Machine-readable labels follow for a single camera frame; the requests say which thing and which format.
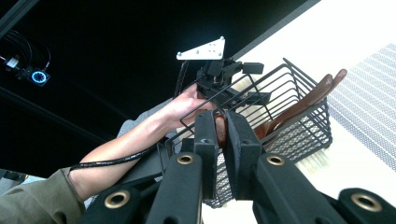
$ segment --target blue light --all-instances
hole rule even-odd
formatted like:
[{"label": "blue light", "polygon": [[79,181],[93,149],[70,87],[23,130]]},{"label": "blue light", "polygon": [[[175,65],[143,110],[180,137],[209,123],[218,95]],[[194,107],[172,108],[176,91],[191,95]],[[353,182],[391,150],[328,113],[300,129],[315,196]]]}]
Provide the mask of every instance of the blue light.
[{"label": "blue light", "polygon": [[32,74],[32,80],[35,83],[39,83],[39,84],[45,83],[47,81],[47,76],[43,72],[36,71],[36,72],[33,72],[33,74]]}]

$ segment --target hand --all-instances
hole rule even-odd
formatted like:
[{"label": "hand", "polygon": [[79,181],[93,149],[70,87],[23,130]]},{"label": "hand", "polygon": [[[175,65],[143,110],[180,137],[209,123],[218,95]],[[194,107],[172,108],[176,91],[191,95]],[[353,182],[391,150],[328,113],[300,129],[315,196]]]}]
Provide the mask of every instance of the hand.
[{"label": "hand", "polygon": [[[167,119],[169,128],[175,129],[182,127],[183,124],[180,122],[180,119],[190,113],[193,109],[195,109],[200,104],[203,104],[206,99],[200,99],[198,97],[197,85],[193,84],[184,90],[177,98],[171,101],[168,105],[166,105],[163,109],[161,109],[161,113],[163,113],[164,118]],[[193,113],[189,114],[186,118],[183,119],[183,122],[186,124],[190,124],[195,120],[195,116],[205,110],[214,110],[216,107],[213,103],[207,102],[206,104],[199,107]]]}]

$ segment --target forearm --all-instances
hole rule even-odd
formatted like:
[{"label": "forearm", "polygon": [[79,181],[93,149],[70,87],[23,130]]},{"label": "forearm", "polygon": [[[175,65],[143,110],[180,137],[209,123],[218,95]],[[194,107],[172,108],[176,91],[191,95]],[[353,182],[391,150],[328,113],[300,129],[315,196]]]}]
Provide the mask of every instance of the forearm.
[{"label": "forearm", "polygon": [[[172,124],[160,110],[123,136],[99,146],[81,162],[108,161],[133,155],[157,143],[171,129]],[[69,178],[79,196],[85,200],[114,185],[136,162],[77,169],[70,172]]]}]

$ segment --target human arm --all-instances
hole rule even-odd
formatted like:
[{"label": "human arm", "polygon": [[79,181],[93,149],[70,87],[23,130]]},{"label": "human arm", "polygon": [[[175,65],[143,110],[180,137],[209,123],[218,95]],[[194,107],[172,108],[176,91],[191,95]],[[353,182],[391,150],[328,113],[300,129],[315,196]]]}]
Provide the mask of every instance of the human arm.
[{"label": "human arm", "polygon": [[[204,101],[198,99],[196,85],[192,85],[128,133],[94,149],[81,162],[114,160],[151,147],[167,133],[181,127],[180,118]],[[207,103],[200,109],[214,109],[214,106]],[[195,115],[196,112],[190,114],[185,122],[192,122]],[[136,163],[137,161],[129,161],[112,166],[77,169],[70,172],[69,178],[81,199],[86,200],[114,185]]]}]

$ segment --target black cable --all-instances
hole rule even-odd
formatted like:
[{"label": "black cable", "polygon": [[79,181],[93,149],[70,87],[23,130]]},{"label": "black cable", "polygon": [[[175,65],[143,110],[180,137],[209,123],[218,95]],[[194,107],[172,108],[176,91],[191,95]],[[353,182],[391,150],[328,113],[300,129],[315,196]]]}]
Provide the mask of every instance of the black cable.
[{"label": "black cable", "polygon": [[180,67],[180,71],[177,77],[176,89],[174,94],[174,99],[177,98],[181,93],[181,88],[183,85],[184,76],[186,75],[187,67],[189,66],[189,61],[184,61]]},{"label": "black cable", "polygon": [[[26,65],[38,66],[39,64],[43,64],[43,71],[46,71],[50,66],[50,50],[41,41],[32,37],[25,37],[15,30],[10,30],[7,35],[5,35],[4,40],[17,50]],[[47,59],[42,52],[43,50],[47,52]]]},{"label": "black cable", "polygon": [[110,160],[110,161],[90,161],[90,162],[82,162],[82,163],[78,163],[75,165],[72,165],[70,167],[70,171],[72,170],[77,170],[77,169],[83,169],[83,168],[92,168],[92,167],[103,167],[103,166],[110,166],[110,165],[117,165],[117,164],[121,164],[121,163],[125,163],[128,161],[135,161],[137,159],[142,158],[143,156],[145,156],[146,154],[148,154],[152,149],[154,149],[157,145],[154,144],[153,146],[135,153],[131,156],[127,156],[124,158],[120,158],[120,159],[115,159],[115,160]]}]

